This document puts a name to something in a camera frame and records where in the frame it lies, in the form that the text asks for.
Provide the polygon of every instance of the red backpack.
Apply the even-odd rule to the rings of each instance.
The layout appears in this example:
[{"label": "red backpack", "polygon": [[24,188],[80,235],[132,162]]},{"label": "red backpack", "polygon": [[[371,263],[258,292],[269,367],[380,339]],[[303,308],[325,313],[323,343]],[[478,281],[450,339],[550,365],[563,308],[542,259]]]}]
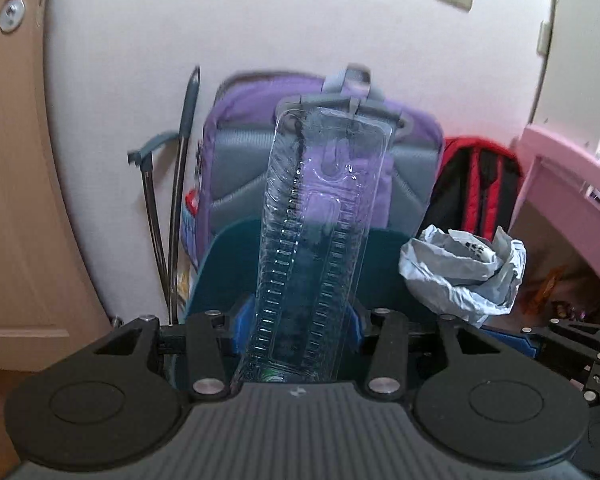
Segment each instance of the red backpack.
[{"label": "red backpack", "polygon": [[438,179],[420,230],[433,224],[492,240],[509,229],[522,185],[516,154],[480,137],[447,137]]}]

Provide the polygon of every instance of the clear plastic container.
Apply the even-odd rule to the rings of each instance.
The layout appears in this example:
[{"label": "clear plastic container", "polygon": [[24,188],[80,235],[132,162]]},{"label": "clear plastic container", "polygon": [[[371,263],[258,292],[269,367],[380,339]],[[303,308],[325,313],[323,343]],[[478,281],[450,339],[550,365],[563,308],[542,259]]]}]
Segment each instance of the clear plastic container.
[{"label": "clear plastic container", "polygon": [[289,110],[278,118],[256,314],[238,380],[334,378],[391,134],[388,123],[330,108]]}]

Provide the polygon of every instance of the pink furniture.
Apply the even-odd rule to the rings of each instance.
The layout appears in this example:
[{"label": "pink furniture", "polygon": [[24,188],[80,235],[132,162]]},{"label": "pink furniture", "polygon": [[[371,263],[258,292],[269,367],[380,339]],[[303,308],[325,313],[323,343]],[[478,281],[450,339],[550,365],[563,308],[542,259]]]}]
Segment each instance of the pink furniture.
[{"label": "pink furniture", "polygon": [[526,178],[511,224],[530,202],[600,277],[600,204],[586,196],[600,192],[600,163],[590,153],[554,133],[529,125],[516,146]]}]

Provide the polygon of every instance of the gray backpack strap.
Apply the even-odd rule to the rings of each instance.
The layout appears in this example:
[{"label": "gray backpack strap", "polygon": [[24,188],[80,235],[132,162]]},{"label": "gray backpack strap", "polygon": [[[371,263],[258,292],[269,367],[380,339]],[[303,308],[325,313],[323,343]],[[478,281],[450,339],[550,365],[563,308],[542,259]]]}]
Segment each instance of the gray backpack strap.
[{"label": "gray backpack strap", "polygon": [[366,66],[355,63],[349,63],[343,71],[327,77],[322,85],[322,92],[325,94],[339,94],[346,82],[353,82],[357,86],[367,86],[367,98],[374,101],[384,101],[384,94],[371,84],[371,70]]}]

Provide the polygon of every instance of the white plastic bag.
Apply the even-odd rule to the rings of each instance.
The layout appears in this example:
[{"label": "white plastic bag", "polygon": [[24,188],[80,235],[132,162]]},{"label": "white plastic bag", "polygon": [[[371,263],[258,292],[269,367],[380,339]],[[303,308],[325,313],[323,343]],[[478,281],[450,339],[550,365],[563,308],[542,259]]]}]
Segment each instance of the white plastic bag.
[{"label": "white plastic bag", "polygon": [[475,326],[511,311],[525,272],[526,250],[498,227],[493,243],[465,231],[433,225],[400,250],[407,288],[436,314],[453,314]]}]

